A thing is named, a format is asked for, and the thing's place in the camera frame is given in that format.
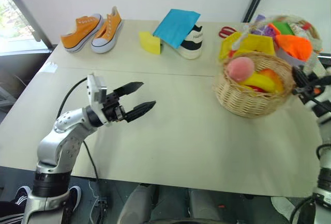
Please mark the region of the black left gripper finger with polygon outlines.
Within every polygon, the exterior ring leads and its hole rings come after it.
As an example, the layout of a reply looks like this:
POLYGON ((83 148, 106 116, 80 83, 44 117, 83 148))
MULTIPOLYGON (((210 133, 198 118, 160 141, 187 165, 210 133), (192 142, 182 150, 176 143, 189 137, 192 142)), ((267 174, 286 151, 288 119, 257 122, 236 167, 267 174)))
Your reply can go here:
POLYGON ((121 98, 124 95, 129 95, 137 91, 143 84, 143 82, 130 82, 115 89, 113 92, 118 96, 118 98, 121 98))
POLYGON ((127 112, 125 115, 125 120, 129 123, 137 118, 140 118, 144 114, 146 114, 149 110, 151 110, 156 101, 144 102, 140 105, 135 106, 131 111, 127 112))

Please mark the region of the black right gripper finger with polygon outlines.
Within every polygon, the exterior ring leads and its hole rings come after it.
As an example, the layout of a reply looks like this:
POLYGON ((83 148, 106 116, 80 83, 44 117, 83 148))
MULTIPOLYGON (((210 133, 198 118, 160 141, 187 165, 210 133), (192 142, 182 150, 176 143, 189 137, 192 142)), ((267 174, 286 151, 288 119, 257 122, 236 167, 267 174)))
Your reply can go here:
POLYGON ((310 93, 311 93, 311 87, 310 86, 296 87, 292 90, 293 95, 309 96, 310 93))
POLYGON ((300 67, 292 67, 292 77, 297 87, 305 87, 309 84, 308 77, 300 67))

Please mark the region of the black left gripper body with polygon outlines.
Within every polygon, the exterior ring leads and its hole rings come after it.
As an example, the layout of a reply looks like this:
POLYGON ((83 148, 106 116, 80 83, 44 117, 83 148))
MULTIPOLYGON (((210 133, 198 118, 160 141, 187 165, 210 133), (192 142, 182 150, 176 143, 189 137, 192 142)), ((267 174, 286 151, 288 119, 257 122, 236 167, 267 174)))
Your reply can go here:
POLYGON ((124 96, 122 92, 112 92, 106 95, 106 101, 103 104, 102 112, 108 122, 120 122, 125 120, 126 112, 119 100, 124 96))

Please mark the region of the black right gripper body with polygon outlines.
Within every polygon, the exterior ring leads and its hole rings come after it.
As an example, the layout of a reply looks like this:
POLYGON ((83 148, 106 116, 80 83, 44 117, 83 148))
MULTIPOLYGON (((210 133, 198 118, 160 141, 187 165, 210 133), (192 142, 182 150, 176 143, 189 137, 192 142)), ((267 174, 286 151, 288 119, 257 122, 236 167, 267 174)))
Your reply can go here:
POLYGON ((309 97, 317 97, 326 91, 326 87, 330 86, 330 76, 324 76, 322 78, 316 79, 309 82, 303 88, 303 94, 309 97))

